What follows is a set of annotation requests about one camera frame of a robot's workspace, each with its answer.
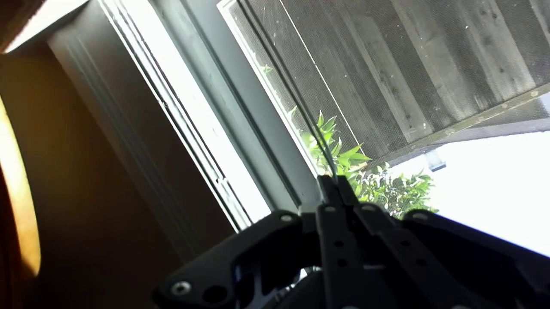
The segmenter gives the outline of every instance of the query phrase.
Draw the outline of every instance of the wall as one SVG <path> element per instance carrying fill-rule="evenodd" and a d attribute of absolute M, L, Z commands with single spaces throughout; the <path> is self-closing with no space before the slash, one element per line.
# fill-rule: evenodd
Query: wall
<path fill-rule="evenodd" d="M 38 308 L 151 308 L 179 259 L 50 50 L 0 57 L 0 96 L 38 211 Z"/>

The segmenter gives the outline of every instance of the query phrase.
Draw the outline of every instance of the window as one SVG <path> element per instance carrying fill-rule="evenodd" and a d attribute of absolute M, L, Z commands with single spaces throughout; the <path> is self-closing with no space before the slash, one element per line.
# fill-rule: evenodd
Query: window
<path fill-rule="evenodd" d="M 239 205 L 229 215 L 239 210 L 234 217 L 254 222 L 275 208 L 315 205 L 316 174 L 407 187 L 404 179 L 425 170 L 431 208 L 442 215 L 523 244 L 545 234 L 541 222 L 528 230 L 505 215 L 516 210 L 533 222 L 545 203 L 538 184 L 548 172 L 541 155 L 548 141 L 540 134 L 550 127 L 547 2 L 105 4 L 119 4 L 110 11 L 132 19 L 141 41 L 127 45 L 150 52 L 136 52 L 136 62 L 144 76 L 156 72 L 151 88 L 174 127 L 187 126 L 182 139 L 205 175 L 227 184 Z M 321 136 L 333 139 L 321 143 L 325 151 L 308 143 Z M 469 193 L 443 193 L 457 186 Z M 521 211 L 519 198 L 533 198 L 533 208 Z M 254 213 L 256 201 L 265 206 Z"/>

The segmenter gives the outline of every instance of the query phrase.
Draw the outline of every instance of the hole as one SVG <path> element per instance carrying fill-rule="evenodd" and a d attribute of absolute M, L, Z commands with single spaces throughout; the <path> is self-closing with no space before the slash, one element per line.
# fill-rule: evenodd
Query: hole
<path fill-rule="evenodd" d="M 225 287 L 220 287 L 220 285 L 213 285 L 213 287 L 206 289 L 206 292 L 203 294 L 203 299 L 208 304 L 223 302 L 225 297 L 227 297 L 227 290 L 225 290 Z"/>
<path fill-rule="evenodd" d="M 340 266 L 340 268 L 346 268 L 346 266 L 347 266 L 347 261 L 346 261 L 346 259 L 339 259 L 339 266 Z"/>
<path fill-rule="evenodd" d="M 189 282 L 177 282 L 172 285 L 172 294 L 174 296 L 186 296 L 191 292 L 191 283 Z"/>
<path fill-rule="evenodd" d="M 426 263 L 426 259 L 416 259 L 416 265 L 418 266 L 426 266 L 428 263 Z"/>

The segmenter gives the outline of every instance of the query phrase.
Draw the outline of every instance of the screw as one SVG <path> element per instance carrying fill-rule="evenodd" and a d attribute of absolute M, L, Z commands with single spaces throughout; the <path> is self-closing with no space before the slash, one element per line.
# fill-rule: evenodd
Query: screw
<path fill-rule="evenodd" d="M 172 296 L 182 297 L 191 292 L 191 283 L 189 282 L 175 282 L 172 285 L 170 292 L 172 292 Z"/>
<path fill-rule="evenodd" d="M 292 217 L 291 215 L 282 215 L 280 222 L 292 222 Z"/>

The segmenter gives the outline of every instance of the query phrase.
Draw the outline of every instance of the window frame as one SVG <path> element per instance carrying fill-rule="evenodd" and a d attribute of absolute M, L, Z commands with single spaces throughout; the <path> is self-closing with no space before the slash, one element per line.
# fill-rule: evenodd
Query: window frame
<path fill-rule="evenodd" d="M 220 0 L 151 4 L 272 210 L 320 203 L 316 179 L 223 21 Z"/>

